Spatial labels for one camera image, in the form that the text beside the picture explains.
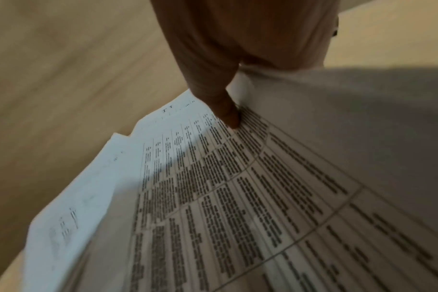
skin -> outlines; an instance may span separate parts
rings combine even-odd
[[[225,90],[239,64],[279,70],[323,65],[339,0],[152,0],[193,95],[231,128],[240,116]]]

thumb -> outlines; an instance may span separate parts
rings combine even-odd
[[[224,90],[213,98],[200,98],[211,111],[232,129],[240,125],[240,115],[228,92]]]

table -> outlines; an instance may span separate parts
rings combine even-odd
[[[166,44],[159,36],[159,31],[147,33],[147,36],[153,38],[153,42],[146,48],[145,57],[158,54],[158,57],[168,58],[168,61],[161,65],[157,64],[160,68],[152,69],[157,74],[169,71],[175,65],[169,57]],[[162,52],[156,53],[151,50],[162,50]],[[327,67],[438,66],[438,0],[376,0],[342,13],[339,34],[331,43],[325,65]],[[165,74],[172,74],[172,83],[174,83],[171,85],[172,88],[159,92],[144,89],[146,94],[160,98],[164,96],[164,99],[159,101],[151,101],[148,107],[150,111],[185,89],[177,71],[165,72]],[[111,87],[113,81],[108,82],[108,86]],[[133,115],[128,120],[135,122],[137,118],[139,117]],[[110,130],[113,132],[119,129],[112,127]],[[1,276],[0,292],[20,291],[23,258],[21,252]]]

stack of papers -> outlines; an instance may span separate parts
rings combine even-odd
[[[239,76],[237,130],[187,91],[114,134],[33,220],[23,291],[438,291],[438,114],[417,106],[438,89],[325,74]]]

finger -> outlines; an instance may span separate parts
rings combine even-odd
[[[211,111],[216,117],[221,119],[222,122],[232,129],[238,128],[240,125],[240,115],[227,91],[224,90],[220,95],[214,98],[201,100],[209,106]]]

